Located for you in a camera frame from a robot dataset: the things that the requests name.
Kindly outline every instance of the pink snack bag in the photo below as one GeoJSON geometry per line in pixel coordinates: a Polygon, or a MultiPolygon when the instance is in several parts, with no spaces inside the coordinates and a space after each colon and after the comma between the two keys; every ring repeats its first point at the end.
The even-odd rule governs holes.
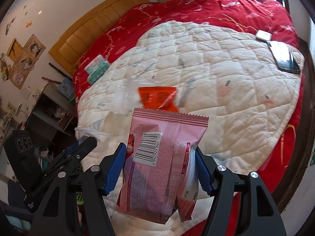
{"type": "MultiPolygon", "coordinates": [[[[136,108],[116,210],[165,224],[175,211],[177,195],[181,198],[185,190],[182,185],[190,178],[190,168],[194,167],[190,164],[194,160],[194,155],[190,157],[191,148],[199,144],[207,126],[208,117],[136,108]]],[[[191,219],[195,202],[196,198],[188,208],[179,208],[181,221],[191,219]]]]}
{"type": "Polygon", "coordinates": [[[184,181],[177,192],[178,213],[181,222],[192,219],[192,213],[198,197],[198,171],[196,169],[195,148],[190,150],[189,165],[184,181]]]}

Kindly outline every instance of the orange snack package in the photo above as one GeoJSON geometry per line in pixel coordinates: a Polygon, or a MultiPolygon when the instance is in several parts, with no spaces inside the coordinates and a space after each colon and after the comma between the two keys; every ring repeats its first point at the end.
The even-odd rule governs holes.
{"type": "Polygon", "coordinates": [[[145,109],[179,112],[173,103],[176,87],[140,87],[138,90],[145,109]]]}

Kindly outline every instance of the wall outlet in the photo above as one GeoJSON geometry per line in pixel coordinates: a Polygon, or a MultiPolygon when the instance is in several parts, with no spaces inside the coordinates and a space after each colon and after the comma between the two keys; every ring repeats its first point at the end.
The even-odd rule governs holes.
{"type": "Polygon", "coordinates": [[[16,107],[10,101],[7,103],[7,109],[13,114],[16,113],[16,107]]]}

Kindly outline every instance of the yellow headboard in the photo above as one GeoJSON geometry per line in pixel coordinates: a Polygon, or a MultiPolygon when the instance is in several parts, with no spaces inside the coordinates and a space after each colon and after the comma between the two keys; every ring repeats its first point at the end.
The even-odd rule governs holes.
{"type": "Polygon", "coordinates": [[[128,10],[149,0],[106,0],[70,26],[49,50],[49,54],[71,75],[81,56],[128,10]]]}

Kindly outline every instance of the black speaker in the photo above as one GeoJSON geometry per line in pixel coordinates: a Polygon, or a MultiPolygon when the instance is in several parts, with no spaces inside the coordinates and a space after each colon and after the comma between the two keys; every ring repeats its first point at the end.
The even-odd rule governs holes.
{"type": "Polygon", "coordinates": [[[26,194],[39,184],[42,168],[34,154],[34,145],[28,131],[14,130],[5,141],[4,149],[21,186],[26,194]]]}

